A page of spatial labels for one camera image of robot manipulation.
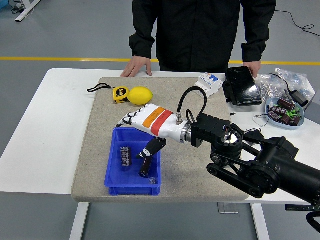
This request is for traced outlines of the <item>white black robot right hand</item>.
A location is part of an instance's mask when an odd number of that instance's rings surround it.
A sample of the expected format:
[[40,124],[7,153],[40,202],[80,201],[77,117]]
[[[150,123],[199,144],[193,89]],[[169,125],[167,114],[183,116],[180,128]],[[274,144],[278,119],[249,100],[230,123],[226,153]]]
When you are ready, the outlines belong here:
[[139,157],[154,156],[166,144],[166,138],[171,138],[181,144],[186,142],[183,131],[186,130],[187,121],[177,124],[177,116],[163,107],[146,104],[141,109],[125,115],[116,125],[131,125],[135,129],[154,137],[139,153]]

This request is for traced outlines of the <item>person's right hand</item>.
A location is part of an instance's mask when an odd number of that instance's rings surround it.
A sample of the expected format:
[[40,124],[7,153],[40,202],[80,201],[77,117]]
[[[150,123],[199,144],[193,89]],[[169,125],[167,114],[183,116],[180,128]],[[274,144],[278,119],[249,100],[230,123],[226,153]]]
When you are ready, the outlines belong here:
[[120,76],[135,77],[143,66],[146,67],[146,74],[152,76],[151,59],[142,56],[133,56]]

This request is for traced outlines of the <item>person's left hand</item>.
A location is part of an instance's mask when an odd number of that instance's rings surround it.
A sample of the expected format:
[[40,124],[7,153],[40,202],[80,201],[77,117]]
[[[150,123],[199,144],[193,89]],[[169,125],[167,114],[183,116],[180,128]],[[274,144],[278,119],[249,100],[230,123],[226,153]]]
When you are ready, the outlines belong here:
[[252,76],[256,78],[258,76],[258,73],[261,69],[261,61],[249,61],[249,62],[243,62],[244,67],[248,67],[250,70]]

